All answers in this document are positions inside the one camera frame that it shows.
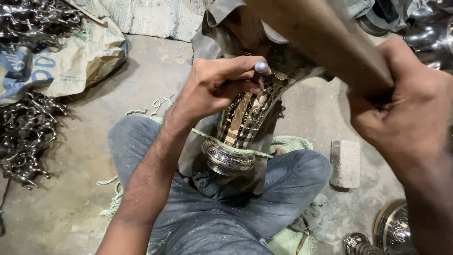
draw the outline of person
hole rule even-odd
[[[351,124],[404,185],[418,252],[451,254],[453,171],[445,147],[453,77],[420,63],[402,40],[378,49],[395,82],[392,102],[375,107],[349,91]],[[145,254],[147,247],[151,254],[272,254],[264,241],[321,191],[332,173],[329,160],[312,150],[270,159],[258,196],[212,196],[215,186],[201,179],[195,188],[176,171],[199,120],[242,92],[263,89],[248,80],[257,61],[264,58],[196,59],[161,127],[149,118],[124,117],[111,128],[109,148],[125,193],[97,255]]]

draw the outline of hand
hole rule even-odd
[[[395,82],[392,103],[379,110],[349,91],[351,124],[404,184],[414,175],[411,170],[444,154],[453,77],[423,65],[400,39],[390,39],[378,49]]]
[[[230,106],[232,100],[243,92],[259,93],[264,89],[263,80],[255,84],[253,77],[261,56],[241,56],[233,59],[196,59],[192,71],[181,91],[172,112],[181,121],[196,124],[204,117],[216,114]]]

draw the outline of knee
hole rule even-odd
[[[119,119],[107,132],[107,140],[111,141],[130,134],[140,134],[144,132],[158,133],[160,125],[148,118],[140,116],[125,116]]]
[[[298,167],[305,176],[310,176],[317,183],[328,183],[332,177],[332,165],[323,154],[313,150],[294,151]]]

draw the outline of blue jeans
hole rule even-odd
[[[123,188],[159,129],[160,125],[150,118],[128,116],[109,130],[109,149]],[[270,239],[308,207],[331,175],[329,160],[312,150],[297,150],[270,159],[260,195],[240,192],[228,185],[219,187],[215,182],[217,173],[198,175],[197,190],[175,169],[167,204],[149,239],[149,250],[162,245],[180,222],[211,210],[232,214],[257,236]]]

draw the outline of wooden hammer handle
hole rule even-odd
[[[383,57],[345,15],[339,0],[245,0],[263,21],[366,98],[389,93]]]

